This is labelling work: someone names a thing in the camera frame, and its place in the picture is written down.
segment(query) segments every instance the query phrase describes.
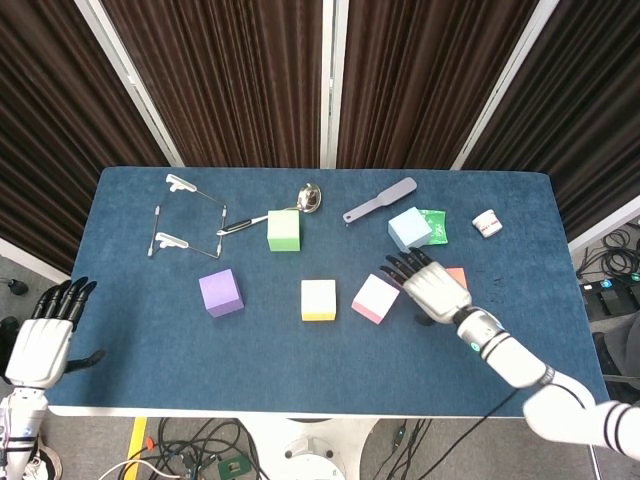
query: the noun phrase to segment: brown curtain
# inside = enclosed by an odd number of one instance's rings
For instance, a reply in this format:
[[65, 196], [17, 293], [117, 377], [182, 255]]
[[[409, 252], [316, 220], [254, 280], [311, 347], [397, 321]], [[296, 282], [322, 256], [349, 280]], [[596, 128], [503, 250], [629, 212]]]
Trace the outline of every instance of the brown curtain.
[[319, 165], [322, 0], [103, 0], [190, 166]]
[[351, 0], [339, 168], [448, 168], [537, 0]]
[[464, 168], [548, 173], [569, 240], [640, 195], [640, 2], [560, 2]]
[[0, 58], [0, 237], [68, 273], [100, 171], [166, 163], [72, 1], [1, 1]]

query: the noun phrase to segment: gray spatula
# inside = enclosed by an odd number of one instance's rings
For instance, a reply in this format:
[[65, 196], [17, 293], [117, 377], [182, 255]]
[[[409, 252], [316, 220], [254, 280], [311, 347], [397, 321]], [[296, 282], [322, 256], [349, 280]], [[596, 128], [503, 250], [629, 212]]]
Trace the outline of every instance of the gray spatula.
[[363, 203], [353, 210], [349, 210], [342, 216], [342, 218], [347, 224], [349, 224], [359, 218], [364, 217], [366, 214], [373, 212], [376, 208], [386, 207], [394, 202], [397, 202], [402, 197], [406, 197], [407, 195], [409, 195], [417, 187], [418, 185], [413, 178], [404, 178], [395, 185], [392, 185], [386, 190], [380, 192], [376, 198]]

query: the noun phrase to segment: yellow cube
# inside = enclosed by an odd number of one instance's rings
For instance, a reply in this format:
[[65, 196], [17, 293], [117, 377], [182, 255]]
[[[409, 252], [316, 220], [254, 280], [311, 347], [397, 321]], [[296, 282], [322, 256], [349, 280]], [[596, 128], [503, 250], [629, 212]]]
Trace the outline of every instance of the yellow cube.
[[318, 322], [336, 319], [335, 280], [302, 280], [300, 292], [303, 321]]

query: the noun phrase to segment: table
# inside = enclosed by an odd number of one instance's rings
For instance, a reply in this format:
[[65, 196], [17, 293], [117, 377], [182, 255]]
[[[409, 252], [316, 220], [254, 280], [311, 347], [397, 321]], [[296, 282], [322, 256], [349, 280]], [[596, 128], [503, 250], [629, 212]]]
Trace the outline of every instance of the table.
[[[301, 216], [302, 251], [271, 253], [266, 224], [230, 235], [220, 260], [188, 250], [146, 256], [153, 211], [159, 231], [212, 251], [220, 210], [187, 192], [178, 175], [229, 206], [228, 222], [295, 204], [306, 182], [321, 208]], [[342, 214], [405, 176], [418, 189], [344, 225]], [[425, 251], [464, 267], [474, 304], [494, 313], [541, 359], [607, 399], [547, 176], [516, 172], [118, 167], [103, 172], [73, 278], [98, 288], [70, 358], [98, 348], [95, 367], [48, 393], [58, 414], [481, 416], [509, 387], [455, 335], [424, 327], [404, 293], [377, 326], [350, 308], [370, 273], [397, 248], [387, 221], [406, 209], [447, 211], [449, 244]], [[504, 229], [483, 239], [471, 220], [493, 208]], [[246, 308], [213, 319], [198, 279], [232, 268]], [[336, 279], [335, 322], [304, 323], [300, 281]], [[521, 392], [497, 413], [522, 416]]]

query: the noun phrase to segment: cube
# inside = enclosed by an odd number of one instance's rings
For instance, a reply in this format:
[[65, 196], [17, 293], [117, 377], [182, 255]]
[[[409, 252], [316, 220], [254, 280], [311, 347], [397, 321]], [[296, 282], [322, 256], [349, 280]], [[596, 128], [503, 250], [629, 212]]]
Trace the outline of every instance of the cube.
[[403, 252], [409, 247], [426, 245], [431, 236], [431, 227], [420, 211], [413, 207], [389, 220], [389, 235]]
[[449, 275], [451, 275], [456, 282], [467, 288], [467, 277], [464, 275], [464, 268], [447, 268]]
[[303, 321], [314, 322], [336, 319], [335, 280], [302, 280], [300, 292]]
[[369, 275], [353, 299], [351, 308], [379, 325], [400, 291], [375, 275]]
[[221, 317], [244, 308], [240, 289], [231, 269], [202, 277], [200, 292], [204, 300], [204, 308], [213, 317]]
[[267, 222], [267, 241], [272, 252], [300, 251], [298, 210], [270, 210]]

